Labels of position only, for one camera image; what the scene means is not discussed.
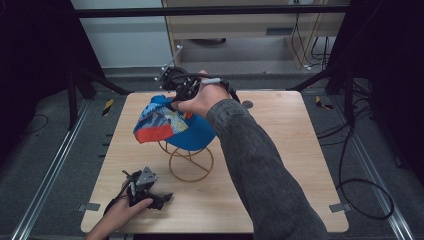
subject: gray sleeve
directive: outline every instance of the gray sleeve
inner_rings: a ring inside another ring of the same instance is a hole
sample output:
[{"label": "gray sleeve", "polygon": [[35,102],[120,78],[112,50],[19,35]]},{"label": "gray sleeve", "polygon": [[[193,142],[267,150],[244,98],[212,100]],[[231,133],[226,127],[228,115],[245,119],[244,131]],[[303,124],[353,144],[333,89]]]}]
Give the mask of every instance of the gray sleeve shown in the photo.
[{"label": "gray sleeve", "polygon": [[326,239],[327,230],[286,170],[268,134],[240,103],[226,99],[208,112],[255,239]]}]

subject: cable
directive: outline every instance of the cable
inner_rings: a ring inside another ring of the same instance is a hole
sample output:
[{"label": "cable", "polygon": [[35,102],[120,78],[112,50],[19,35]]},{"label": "cable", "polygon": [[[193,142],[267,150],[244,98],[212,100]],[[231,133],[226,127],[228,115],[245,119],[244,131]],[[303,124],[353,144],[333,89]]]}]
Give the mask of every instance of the cable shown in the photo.
[{"label": "cable", "polygon": [[[386,190],[384,190],[382,187],[380,187],[376,183],[371,182],[369,180],[365,180],[365,179],[352,178],[352,179],[348,179],[348,180],[342,181],[342,165],[343,165],[343,159],[344,159],[344,155],[345,155],[345,152],[346,152],[347,143],[349,142],[349,139],[352,136],[354,129],[355,128],[353,128],[353,127],[351,127],[349,129],[348,135],[346,136],[346,140],[345,140],[345,142],[343,144],[342,154],[340,156],[340,161],[339,161],[339,184],[337,185],[336,189],[340,189],[340,191],[342,192],[342,195],[343,195],[344,199],[349,203],[349,205],[353,209],[355,209],[360,214],[362,214],[362,215],[364,215],[364,216],[366,216],[366,217],[368,217],[370,219],[374,219],[374,220],[386,220],[390,216],[392,216],[392,214],[394,212],[394,208],[395,208],[393,199],[392,199],[392,197],[390,196],[390,194]],[[351,182],[366,183],[366,184],[372,185],[374,187],[377,187],[380,191],[382,191],[388,197],[388,199],[390,201],[390,211],[389,211],[389,213],[387,213],[384,216],[375,216],[375,215],[371,215],[371,214],[366,213],[365,211],[363,211],[360,208],[358,208],[355,204],[353,204],[353,202],[346,196],[346,193],[345,193],[344,188],[343,188],[344,185],[346,185],[347,183],[351,183]]]},{"label": "cable", "polygon": [[[360,99],[358,99],[358,100],[356,100],[355,102],[354,102],[354,104],[353,105],[356,105],[358,102],[360,102],[360,101],[368,101],[368,98],[360,98]],[[359,115],[360,114],[362,114],[362,113],[364,113],[364,112],[366,112],[366,111],[369,111],[369,110],[371,110],[371,108],[370,107],[364,107],[364,108],[362,108],[361,110],[359,110],[356,114],[355,114],[355,116],[354,116],[354,119],[355,119],[355,121],[358,121],[358,120],[360,120],[360,119],[362,119],[363,117],[365,117],[365,116],[362,116],[361,118],[358,118],[359,117]],[[321,132],[321,133],[319,133],[319,134],[322,134],[322,133],[326,133],[326,132],[328,132],[328,131],[330,131],[330,130],[334,130],[334,129],[336,129],[335,131],[333,131],[333,132],[331,132],[331,133],[329,133],[329,134],[326,134],[326,135],[324,135],[324,136],[321,136],[321,137],[318,137],[318,139],[320,139],[320,138],[324,138],[324,137],[328,137],[328,136],[331,136],[331,135],[333,135],[333,134],[335,134],[335,133],[337,133],[337,132],[339,132],[339,131],[341,131],[343,128],[345,128],[346,126],[350,126],[349,124],[347,124],[347,123],[344,123],[344,124],[341,124],[341,125],[338,125],[338,126],[335,126],[335,127],[332,127],[332,128],[330,128],[330,129],[327,129],[327,130],[325,130],[325,131],[323,131],[323,132]],[[354,127],[351,127],[351,128],[349,128],[349,131],[348,131],[348,134],[347,134],[347,136],[346,136],[346,138],[345,138],[345,140],[344,141],[340,141],[340,142],[335,142],[335,143],[328,143],[328,144],[320,144],[320,146],[330,146],[330,145],[336,145],[336,144],[341,144],[341,143],[343,143],[343,148],[342,148],[342,153],[341,153],[341,156],[340,156],[340,160],[339,160],[339,168],[338,168],[338,182],[339,182],[339,184],[336,186],[336,189],[340,189],[340,191],[341,191],[341,193],[342,193],[342,196],[343,196],[343,198],[349,203],[349,205],[353,208],[353,209],[355,209],[357,212],[359,212],[360,214],[362,214],[362,215],[364,215],[365,217],[368,217],[368,218],[370,218],[370,219],[374,219],[374,220],[386,220],[386,219],[388,219],[390,216],[392,216],[393,215],[393,212],[394,212],[394,202],[393,202],[393,198],[390,196],[390,194],[385,190],[385,189],[383,189],[382,187],[380,187],[379,185],[377,185],[376,183],[374,183],[374,182],[371,182],[371,181],[369,181],[369,180],[366,180],[366,179],[360,179],[360,178],[352,178],[352,179],[348,179],[348,180],[344,180],[344,181],[342,181],[342,166],[343,166],[343,160],[344,160],[344,155],[345,155],[345,153],[346,153],[346,147],[347,147],[347,144],[348,144],[348,142],[349,142],[349,139],[352,137],[352,135],[353,135],[353,132],[354,132]],[[373,186],[373,187],[376,187],[377,189],[379,189],[384,195],[386,195],[386,197],[389,199],[389,201],[390,201],[390,210],[389,210],[389,212],[386,214],[386,215],[384,215],[384,216],[375,216],[375,215],[371,215],[371,214],[369,214],[369,213],[367,213],[367,212],[365,212],[365,211],[363,211],[362,209],[360,209],[358,206],[356,206],[351,200],[350,200],[350,198],[348,198],[347,197],[347,195],[346,195],[346,192],[345,192],[345,190],[344,190],[344,188],[343,188],[343,186],[344,185],[346,185],[346,184],[349,184],[349,183],[353,183],[353,182],[359,182],[359,183],[362,183],[362,184],[368,184],[368,185],[371,185],[371,186]]]},{"label": "cable", "polygon": [[362,86],[361,84],[357,82],[353,82],[354,91],[361,94],[362,96],[369,97],[371,96],[370,90]]},{"label": "cable", "polygon": [[35,114],[34,117],[44,117],[46,119],[46,122],[43,124],[43,126],[37,128],[35,130],[32,130],[32,131],[23,132],[23,134],[31,134],[31,133],[38,132],[41,129],[43,129],[47,125],[47,123],[49,122],[49,118],[44,114]]},{"label": "cable", "polygon": [[299,31],[299,13],[296,13],[296,22],[295,22],[295,25],[294,25],[294,28],[293,28],[293,32],[292,32],[292,35],[291,35],[291,45],[292,45],[292,48],[293,48],[293,51],[294,51],[294,53],[296,54],[296,58],[297,58],[297,60],[299,61],[299,65],[301,65],[302,66],[302,61],[300,60],[300,58],[299,58],[299,55],[297,54],[297,51],[296,51],[296,49],[295,49],[295,47],[294,47],[294,34],[295,33],[297,33],[297,35],[298,35],[298,37],[299,37],[299,39],[300,39],[300,45],[302,46],[302,51],[303,51],[303,57],[305,58],[305,60],[309,63],[309,67],[313,67],[313,66],[315,66],[315,65],[318,65],[318,64],[320,64],[320,63],[311,63],[310,61],[309,61],[309,59],[308,59],[308,57],[306,56],[306,49],[305,49],[305,46],[303,45],[303,42],[302,42],[302,37],[300,36],[300,31]]},{"label": "cable", "polygon": [[314,40],[314,43],[312,45],[312,49],[311,49],[311,57],[317,61],[321,61],[321,63],[316,63],[316,65],[321,64],[321,70],[324,70],[325,68],[327,68],[327,60],[328,60],[328,55],[327,54],[327,50],[330,47],[330,42],[329,42],[329,37],[325,37],[325,44],[324,44],[324,52],[323,53],[314,53],[314,49],[317,46],[317,42],[318,42],[319,37],[316,37]]},{"label": "cable", "polygon": [[106,206],[105,211],[103,213],[103,215],[106,215],[106,213],[109,211],[109,209],[111,209],[113,207],[113,205],[115,205],[115,203],[117,203],[119,201],[119,199],[127,197],[128,195],[122,195],[122,193],[127,189],[128,187],[128,183],[129,181],[125,181],[125,183],[122,185],[121,191],[119,191],[118,195],[112,199],[109,204]]}]

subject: metal bracket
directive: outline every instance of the metal bracket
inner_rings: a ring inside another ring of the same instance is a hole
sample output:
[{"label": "metal bracket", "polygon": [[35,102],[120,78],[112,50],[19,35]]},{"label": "metal bracket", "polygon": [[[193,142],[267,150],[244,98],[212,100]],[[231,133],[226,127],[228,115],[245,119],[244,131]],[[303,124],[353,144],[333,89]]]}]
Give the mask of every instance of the metal bracket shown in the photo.
[{"label": "metal bracket", "polygon": [[350,206],[350,204],[337,203],[337,204],[330,205],[329,207],[332,213],[340,212],[340,211],[348,212],[352,210],[352,206]]},{"label": "metal bracket", "polygon": [[140,174],[140,177],[137,179],[136,185],[143,185],[155,182],[158,178],[156,175],[150,170],[149,167],[145,167],[143,172]]},{"label": "metal bracket", "polygon": [[100,204],[98,203],[87,203],[86,205],[84,204],[79,204],[77,210],[79,212],[85,212],[86,210],[89,211],[99,211],[100,208]]},{"label": "metal bracket", "polygon": [[156,82],[163,77],[163,75],[166,73],[166,70],[168,70],[169,66],[172,65],[172,63],[175,61],[175,59],[177,58],[178,54],[180,54],[182,49],[183,49],[183,46],[177,45],[177,51],[175,52],[174,56],[172,56],[168,64],[165,64],[163,67],[161,67],[162,72],[159,74],[159,76],[154,78]]}]

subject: blue cap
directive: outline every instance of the blue cap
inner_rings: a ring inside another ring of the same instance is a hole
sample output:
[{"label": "blue cap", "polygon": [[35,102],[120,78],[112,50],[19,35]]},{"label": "blue cap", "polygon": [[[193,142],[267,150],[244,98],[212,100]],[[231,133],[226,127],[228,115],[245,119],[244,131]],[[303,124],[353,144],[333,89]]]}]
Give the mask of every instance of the blue cap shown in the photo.
[{"label": "blue cap", "polygon": [[215,132],[202,117],[171,111],[172,98],[154,96],[140,115],[134,128],[134,135],[140,142],[164,140],[178,148],[198,151],[215,138]]}]

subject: wooden table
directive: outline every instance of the wooden table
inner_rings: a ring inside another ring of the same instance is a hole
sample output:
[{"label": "wooden table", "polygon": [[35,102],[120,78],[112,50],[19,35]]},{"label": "wooden table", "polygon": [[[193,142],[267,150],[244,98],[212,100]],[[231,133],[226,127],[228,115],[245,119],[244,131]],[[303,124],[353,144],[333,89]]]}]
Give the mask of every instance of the wooden table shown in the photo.
[{"label": "wooden table", "polygon": [[[130,221],[122,232],[252,232],[252,222],[232,184],[218,138],[208,146],[215,159],[212,172],[195,183],[182,182],[170,173],[169,154],[157,142],[139,144],[135,140],[132,131],[137,119],[150,98],[157,94],[166,95],[154,92],[128,96],[90,199],[90,203],[101,204],[100,209],[86,211],[82,231],[89,232],[94,227],[106,205],[118,194],[125,180],[122,170],[132,173],[149,166],[158,176],[151,192],[157,195],[172,192],[174,196],[161,211],[147,209]],[[329,205],[340,200],[300,93],[239,91],[238,95],[241,101],[253,102],[250,113],[273,139],[285,166],[303,188],[328,231],[346,231],[348,222],[344,212],[332,213],[329,209]],[[199,173],[199,169],[193,168],[188,161],[178,163],[173,160],[173,163],[177,164],[179,174]]]}]

